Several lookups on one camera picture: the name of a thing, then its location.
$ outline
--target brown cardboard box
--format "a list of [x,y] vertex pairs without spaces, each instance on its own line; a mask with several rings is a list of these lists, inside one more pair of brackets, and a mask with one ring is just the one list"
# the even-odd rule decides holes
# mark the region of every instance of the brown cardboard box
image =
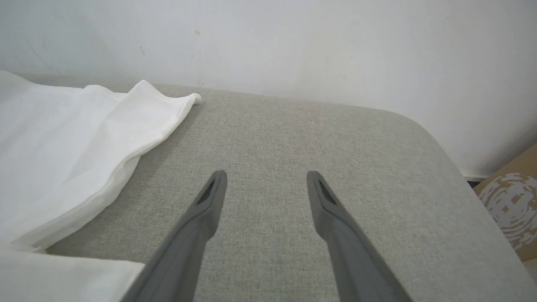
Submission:
[[520,259],[537,257],[537,144],[474,191]]

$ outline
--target wall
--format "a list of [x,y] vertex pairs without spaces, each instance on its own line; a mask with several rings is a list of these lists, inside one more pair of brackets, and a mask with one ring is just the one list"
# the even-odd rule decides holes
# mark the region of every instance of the wall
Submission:
[[335,2],[9,1],[0,69],[386,109],[474,174],[537,140],[536,1]]

